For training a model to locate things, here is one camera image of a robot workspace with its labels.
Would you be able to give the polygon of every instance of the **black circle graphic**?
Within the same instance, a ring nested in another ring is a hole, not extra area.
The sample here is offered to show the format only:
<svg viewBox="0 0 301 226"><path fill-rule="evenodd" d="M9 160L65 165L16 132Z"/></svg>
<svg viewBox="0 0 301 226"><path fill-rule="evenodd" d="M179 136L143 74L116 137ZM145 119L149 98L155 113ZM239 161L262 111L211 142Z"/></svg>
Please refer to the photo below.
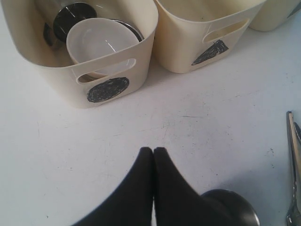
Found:
<svg viewBox="0 0 301 226"><path fill-rule="evenodd" d="M122 92L124 92L130 84L128 78L115 78L107 80L104 83L98 84L93 87L88 95L88 101L92 103L100 103L106 100L110 100Z"/></svg>

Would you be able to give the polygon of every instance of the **white plastic bowl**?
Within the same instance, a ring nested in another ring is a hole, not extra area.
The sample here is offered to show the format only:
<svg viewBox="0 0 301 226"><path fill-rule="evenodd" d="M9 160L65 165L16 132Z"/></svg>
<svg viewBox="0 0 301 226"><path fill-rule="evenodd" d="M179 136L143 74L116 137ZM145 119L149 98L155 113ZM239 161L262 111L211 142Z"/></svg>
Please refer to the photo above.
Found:
<svg viewBox="0 0 301 226"><path fill-rule="evenodd" d="M139 43L135 34L124 25L105 18L91 18L75 24L67 36L67 50L75 64L107 56ZM89 73L95 79L130 69L134 59L107 66Z"/></svg>

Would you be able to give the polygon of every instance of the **cream plastic bin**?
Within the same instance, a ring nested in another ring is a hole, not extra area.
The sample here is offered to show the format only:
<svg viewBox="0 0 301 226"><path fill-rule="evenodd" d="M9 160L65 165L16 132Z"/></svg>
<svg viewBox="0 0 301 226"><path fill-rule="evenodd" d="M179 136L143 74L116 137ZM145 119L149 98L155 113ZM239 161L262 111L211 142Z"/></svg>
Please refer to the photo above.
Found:
<svg viewBox="0 0 301 226"><path fill-rule="evenodd" d="M230 53L265 0L155 0L159 23L154 54L186 73Z"/></svg>
<svg viewBox="0 0 301 226"><path fill-rule="evenodd" d="M143 85L158 23L158 11L153 0L84 2L94 7L98 17L134 24L145 39L112 55L73 65L65 45L53 50L45 42L45 21L36 10L34 0L1 0L8 28L19 53L39 70L41 76L65 100L78 108L99 106L134 92ZM135 59L135 65L127 71L94 81L83 79L85 74L128 59Z"/></svg>
<svg viewBox="0 0 301 226"><path fill-rule="evenodd" d="M267 0L250 27L254 30L272 31L301 9L301 0Z"/></svg>

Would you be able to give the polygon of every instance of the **white table surface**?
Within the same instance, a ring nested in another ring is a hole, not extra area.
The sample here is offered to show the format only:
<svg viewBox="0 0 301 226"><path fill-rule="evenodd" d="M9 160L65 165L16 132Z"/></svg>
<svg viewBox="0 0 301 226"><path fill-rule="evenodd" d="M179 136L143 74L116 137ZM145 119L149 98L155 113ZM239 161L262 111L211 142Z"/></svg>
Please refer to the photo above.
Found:
<svg viewBox="0 0 301 226"><path fill-rule="evenodd" d="M198 193L234 190L263 226L284 226L300 24L301 14L272 32L249 29L231 55L189 74L152 60L139 91L78 110L17 53L1 12L0 225L70 225L118 186L140 147L165 146Z"/></svg>

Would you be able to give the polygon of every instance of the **plastic container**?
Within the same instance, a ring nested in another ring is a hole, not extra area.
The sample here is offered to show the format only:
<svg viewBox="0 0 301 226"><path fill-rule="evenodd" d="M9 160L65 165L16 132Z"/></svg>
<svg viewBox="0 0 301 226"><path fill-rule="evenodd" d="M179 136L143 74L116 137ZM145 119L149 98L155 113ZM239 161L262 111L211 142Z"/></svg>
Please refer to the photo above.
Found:
<svg viewBox="0 0 301 226"><path fill-rule="evenodd" d="M54 50L43 37L45 21L34 0L1 0L12 39L19 53L43 76L61 97L78 108L96 107L138 90L146 80L158 23L153 0L87 0L99 17L134 24L144 36L137 45L95 60L74 65L63 45ZM86 74L128 59L127 71L97 80Z"/></svg>
<svg viewBox="0 0 301 226"><path fill-rule="evenodd" d="M186 73L227 56L265 0L155 0L158 61Z"/></svg>
<svg viewBox="0 0 301 226"><path fill-rule="evenodd" d="M250 27L254 30L272 31L301 9L301 0L267 0Z"/></svg>

